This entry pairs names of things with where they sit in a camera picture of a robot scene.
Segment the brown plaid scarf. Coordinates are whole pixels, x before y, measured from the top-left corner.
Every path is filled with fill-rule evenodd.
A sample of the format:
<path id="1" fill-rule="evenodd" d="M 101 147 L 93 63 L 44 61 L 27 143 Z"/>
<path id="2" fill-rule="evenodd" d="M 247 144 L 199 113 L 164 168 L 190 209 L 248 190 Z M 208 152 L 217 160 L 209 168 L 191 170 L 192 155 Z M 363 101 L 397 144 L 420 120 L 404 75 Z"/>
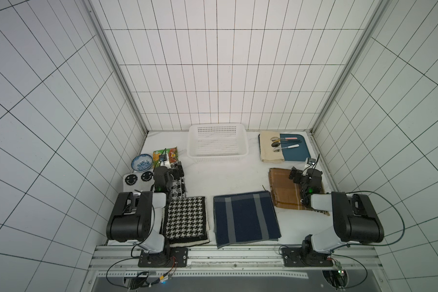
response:
<path id="1" fill-rule="evenodd" d="M 290 169 L 270 169 L 268 177 L 273 204 L 282 209 L 305 210 L 329 216 L 328 211 L 314 210 L 301 203 L 300 185 L 294 184 L 293 180 L 289 179 L 290 174 Z"/>

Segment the smiley face checked scarf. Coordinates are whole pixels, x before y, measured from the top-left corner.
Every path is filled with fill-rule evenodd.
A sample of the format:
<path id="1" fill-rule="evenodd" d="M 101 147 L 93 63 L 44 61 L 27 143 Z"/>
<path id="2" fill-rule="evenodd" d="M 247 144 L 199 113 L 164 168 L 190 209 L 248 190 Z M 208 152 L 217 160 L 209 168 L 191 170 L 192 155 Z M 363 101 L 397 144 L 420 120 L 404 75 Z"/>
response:
<path id="1" fill-rule="evenodd" d="M 176 179 L 173 175 L 170 175 L 167 187 L 164 192 L 173 200 L 186 198 L 186 187 L 184 178 L 180 176 Z M 144 172 L 130 173 L 123 178 L 123 191 L 135 192 L 135 191 L 152 191 L 163 192 L 162 187 L 155 184 L 154 173 L 151 170 Z"/>

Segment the black white houndstooth scarf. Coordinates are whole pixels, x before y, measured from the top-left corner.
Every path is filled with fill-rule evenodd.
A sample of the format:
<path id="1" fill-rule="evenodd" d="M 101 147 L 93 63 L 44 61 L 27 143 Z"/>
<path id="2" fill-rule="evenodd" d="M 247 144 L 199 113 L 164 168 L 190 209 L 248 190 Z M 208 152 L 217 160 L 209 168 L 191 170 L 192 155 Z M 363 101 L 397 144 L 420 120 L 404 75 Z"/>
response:
<path id="1" fill-rule="evenodd" d="M 186 197 L 172 200 L 166 207 L 161 230 L 171 248 L 209 243 L 206 198 Z"/>

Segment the navy grey striped scarf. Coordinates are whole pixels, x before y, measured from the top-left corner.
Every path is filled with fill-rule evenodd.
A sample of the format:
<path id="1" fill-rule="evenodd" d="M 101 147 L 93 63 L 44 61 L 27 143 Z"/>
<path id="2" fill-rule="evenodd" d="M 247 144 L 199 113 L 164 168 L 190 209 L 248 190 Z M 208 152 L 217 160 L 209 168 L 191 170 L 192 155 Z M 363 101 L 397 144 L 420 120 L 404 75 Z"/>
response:
<path id="1" fill-rule="evenodd" d="M 218 248 L 281 238 L 269 191 L 215 196 L 213 206 Z"/>

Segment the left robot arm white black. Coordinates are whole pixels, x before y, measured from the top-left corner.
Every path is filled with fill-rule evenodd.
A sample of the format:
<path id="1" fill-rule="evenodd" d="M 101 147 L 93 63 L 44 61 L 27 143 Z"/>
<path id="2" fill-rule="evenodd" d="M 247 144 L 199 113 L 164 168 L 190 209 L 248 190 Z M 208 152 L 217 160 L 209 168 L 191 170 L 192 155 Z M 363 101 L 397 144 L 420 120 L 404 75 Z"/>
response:
<path id="1" fill-rule="evenodd" d="M 108 240 L 135 241 L 141 253 L 167 260 L 169 240 L 163 231 L 167 210 L 173 200 L 174 182 L 183 171 L 180 163 L 153 169 L 153 184 L 147 191 L 133 190 L 118 195 L 106 227 Z"/>

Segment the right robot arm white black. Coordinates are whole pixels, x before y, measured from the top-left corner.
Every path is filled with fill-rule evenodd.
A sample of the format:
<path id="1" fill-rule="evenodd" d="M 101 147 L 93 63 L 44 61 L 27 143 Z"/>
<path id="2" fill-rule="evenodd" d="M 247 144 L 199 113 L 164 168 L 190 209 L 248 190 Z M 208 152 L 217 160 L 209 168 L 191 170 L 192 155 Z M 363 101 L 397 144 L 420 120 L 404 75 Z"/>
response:
<path id="1" fill-rule="evenodd" d="M 313 167 L 292 168 L 289 179 L 300 187 L 301 203 L 307 208 L 332 213 L 333 223 L 318 234 L 306 236 L 299 247 L 282 248 L 285 266 L 332 267 L 330 255 L 337 248 L 355 243 L 380 243 L 384 239 L 383 226 L 367 195 L 320 193 L 322 172 Z"/>

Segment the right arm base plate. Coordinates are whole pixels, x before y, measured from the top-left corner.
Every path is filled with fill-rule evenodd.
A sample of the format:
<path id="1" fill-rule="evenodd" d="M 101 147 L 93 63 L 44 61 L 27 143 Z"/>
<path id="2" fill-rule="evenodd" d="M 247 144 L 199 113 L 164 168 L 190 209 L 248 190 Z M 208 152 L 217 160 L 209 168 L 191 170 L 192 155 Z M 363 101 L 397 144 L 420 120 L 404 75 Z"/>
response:
<path id="1" fill-rule="evenodd" d="M 311 249 L 308 251 L 302 247 L 283 247 L 281 255 L 285 267 L 315 267 L 330 268 L 333 262 L 329 259 L 328 254 L 317 253 Z"/>

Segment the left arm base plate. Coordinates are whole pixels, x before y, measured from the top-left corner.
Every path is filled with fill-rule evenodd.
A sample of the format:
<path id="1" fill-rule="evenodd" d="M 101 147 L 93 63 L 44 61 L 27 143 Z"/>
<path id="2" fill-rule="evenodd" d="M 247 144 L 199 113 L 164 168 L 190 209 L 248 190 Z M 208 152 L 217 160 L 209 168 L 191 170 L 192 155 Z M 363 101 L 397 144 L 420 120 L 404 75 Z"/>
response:
<path id="1" fill-rule="evenodd" d="M 160 253 L 142 253 L 139 257 L 140 268 L 183 268 L 187 266 L 187 248 L 166 248 Z"/>

